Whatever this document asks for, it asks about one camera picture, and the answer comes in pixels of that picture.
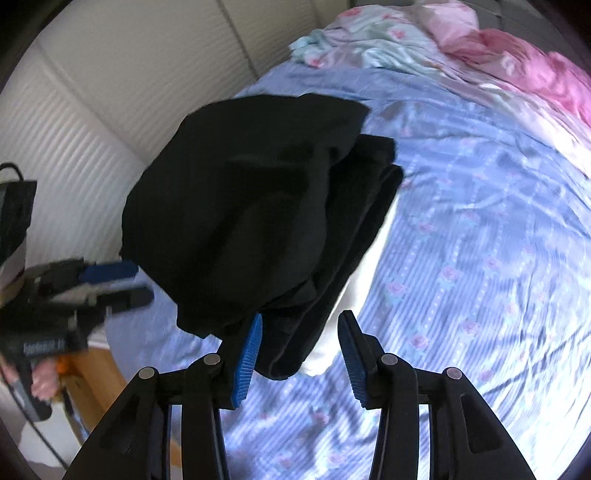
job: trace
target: light blue fabric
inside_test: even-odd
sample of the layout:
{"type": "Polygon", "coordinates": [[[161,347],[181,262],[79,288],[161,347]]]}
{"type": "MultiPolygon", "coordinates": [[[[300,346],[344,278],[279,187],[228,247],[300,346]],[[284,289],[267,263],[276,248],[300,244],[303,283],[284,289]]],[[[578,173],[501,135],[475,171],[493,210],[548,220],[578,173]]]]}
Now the light blue fabric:
{"type": "MultiPolygon", "coordinates": [[[[415,367],[461,368],[538,480],[556,480],[591,430],[589,182],[510,119],[425,78],[286,63],[243,95],[307,92],[370,107],[364,132],[395,138],[406,173],[362,329],[415,367]]],[[[157,290],[151,309],[107,322],[127,379],[216,349],[175,320],[157,290]]],[[[255,374],[242,405],[223,413],[234,480],[368,477],[378,412],[354,399],[341,358],[315,378],[255,374]]]]}

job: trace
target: pink blanket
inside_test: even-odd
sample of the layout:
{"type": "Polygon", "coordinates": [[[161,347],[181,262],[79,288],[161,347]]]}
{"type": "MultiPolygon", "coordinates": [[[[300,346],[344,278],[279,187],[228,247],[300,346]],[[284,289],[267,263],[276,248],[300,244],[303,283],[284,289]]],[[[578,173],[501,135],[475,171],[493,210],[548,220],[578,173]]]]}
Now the pink blanket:
{"type": "Polygon", "coordinates": [[[543,53],[499,30],[479,30],[476,12],[457,0],[427,1],[415,10],[440,50],[535,93],[591,126],[591,79],[560,53],[543,53]]]}

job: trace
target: human hand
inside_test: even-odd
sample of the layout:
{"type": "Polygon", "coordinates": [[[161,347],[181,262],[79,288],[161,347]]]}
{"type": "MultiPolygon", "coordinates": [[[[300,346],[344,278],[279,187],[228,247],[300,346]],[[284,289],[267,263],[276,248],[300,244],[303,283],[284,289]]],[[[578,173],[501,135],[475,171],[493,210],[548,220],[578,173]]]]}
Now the human hand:
{"type": "MultiPolygon", "coordinates": [[[[1,355],[0,368],[9,384],[13,384],[18,380],[17,370],[12,365],[8,365],[1,355]]],[[[33,368],[33,374],[31,376],[33,378],[31,394],[39,400],[49,400],[60,388],[56,360],[53,358],[41,360],[33,368]]]]}

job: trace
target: black cable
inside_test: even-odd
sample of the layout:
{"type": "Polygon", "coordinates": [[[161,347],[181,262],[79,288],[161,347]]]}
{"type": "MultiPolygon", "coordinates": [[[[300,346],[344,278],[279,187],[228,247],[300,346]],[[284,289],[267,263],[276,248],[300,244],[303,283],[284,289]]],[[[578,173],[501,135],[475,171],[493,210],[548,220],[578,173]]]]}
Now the black cable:
{"type": "Polygon", "coordinates": [[[25,177],[22,176],[21,169],[18,168],[18,166],[15,163],[13,163],[11,161],[0,163],[0,171],[4,170],[5,168],[11,168],[11,169],[13,169],[15,172],[17,172],[18,180],[19,181],[25,181],[25,177]]]}
{"type": "Polygon", "coordinates": [[[49,441],[43,436],[43,434],[39,431],[39,429],[37,428],[37,426],[33,423],[33,421],[31,420],[31,417],[28,415],[28,413],[25,411],[25,409],[22,407],[21,403],[18,401],[16,394],[14,393],[14,389],[12,388],[12,385],[8,383],[8,381],[6,380],[6,377],[4,376],[4,371],[2,371],[2,367],[0,367],[0,375],[2,376],[2,380],[4,381],[4,383],[6,384],[6,386],[8,387],[8,391],[10,392],[10,396],[12,397],[12,399],[14,400],[14,403],[17,404],[18,409],[21,411],[22,416],[25,417],[27,423],[31,426],[31,428],[33,430],[35,430],[35,433],[37,434],[37,436],[39,437],[39,439],[45,444],[45,446],[49,449],[49,451],[53,454],[53,456],[56,458],[56,460],[60,463],[60,465],[62,466],[62,468],[64,470],[68,470],[68,464],[66,463],[66,461],[60,456],[59,453],[56,452],[56,450],[51,446],[51,443],[49,443],[49,441]]]}

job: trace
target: folded black clothing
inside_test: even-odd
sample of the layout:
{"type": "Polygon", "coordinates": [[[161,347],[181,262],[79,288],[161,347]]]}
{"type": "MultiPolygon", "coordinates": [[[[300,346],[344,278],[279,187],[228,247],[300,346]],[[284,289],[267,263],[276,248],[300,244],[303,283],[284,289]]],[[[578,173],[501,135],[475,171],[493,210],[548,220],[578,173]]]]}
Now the folded black clothing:
{"type": "Polygon", "coordinates": [[[402,180],[368,110],[254,96],[189,115],[130,192],[121,254],[177,303],[177,324],[233,335],[263,316],[256,369],[295,373],[402,180]]]}

